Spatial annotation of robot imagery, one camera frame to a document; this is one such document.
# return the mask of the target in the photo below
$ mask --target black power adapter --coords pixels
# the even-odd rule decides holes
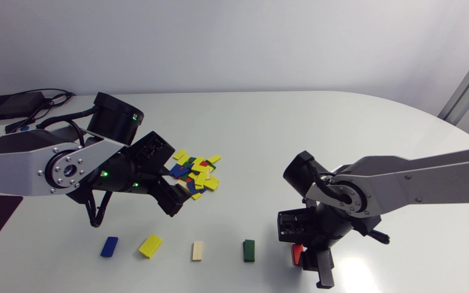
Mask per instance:
[[[30,117],[44,103],[41,92],[0,95],[0,120]]]

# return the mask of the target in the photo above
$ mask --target red block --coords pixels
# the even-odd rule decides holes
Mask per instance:
[[[300,254],[303,252],[303,245],[293,244],[292,245],[292,262],[294,265],[300,263]]]

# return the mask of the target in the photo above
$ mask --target green block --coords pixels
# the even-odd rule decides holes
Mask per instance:
[[[243,242],[243,261],[254,262],[254,241],[246,239]]]
[[[207,162],[207,165],[210,165],[211,167],[213,167],[213,170],[214,170],[214,169],[216,169],[216,166],[215,166],[215,165],[213,165],[213,164],[211,164],[211,162],[210,162],[210,161],[207,161],[207,160],[206,160],[206,162]]]

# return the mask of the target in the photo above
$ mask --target white wall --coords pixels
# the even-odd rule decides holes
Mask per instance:
[[[0,0],[0,94],[342,90],[437,115],[469,0]]]

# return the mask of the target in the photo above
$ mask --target pile of colored blocks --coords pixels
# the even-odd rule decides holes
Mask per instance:
[[[176,185],[180,185],[197,200],[207,189],[214,191],[218,187],[220,180],[211,173],[216,169],[214,163],[222,157],[214,155],[205,160],[203,157],[190,157],[186,154],[185,150],[180,150],[173,156],[177,164],[169,175],[178,179]]]

